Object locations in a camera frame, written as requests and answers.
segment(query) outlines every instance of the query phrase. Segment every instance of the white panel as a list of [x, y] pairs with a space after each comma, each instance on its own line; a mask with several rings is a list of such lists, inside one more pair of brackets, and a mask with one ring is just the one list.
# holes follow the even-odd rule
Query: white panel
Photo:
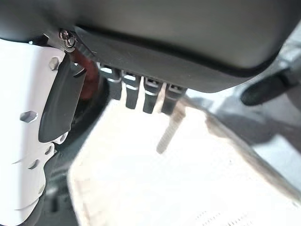
[[65, 54], [5, 40], [0, 49], [0, 224], [16, 226], [29, 217], [45, 188], [43, 167], [54, 144], [39, 142], [40, 120], [57, 74], [49, 63], [54, 57], [61, 63]]

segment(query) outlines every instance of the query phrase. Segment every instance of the floor mat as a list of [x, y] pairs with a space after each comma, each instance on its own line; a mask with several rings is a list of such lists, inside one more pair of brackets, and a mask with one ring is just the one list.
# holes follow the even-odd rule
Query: floor mat
[[169, 117], [162, 98], [153, 114], [125, 98], [69, 170], [80, 225], [300, 225], [300, 193], [216, 119], [185, 100]]

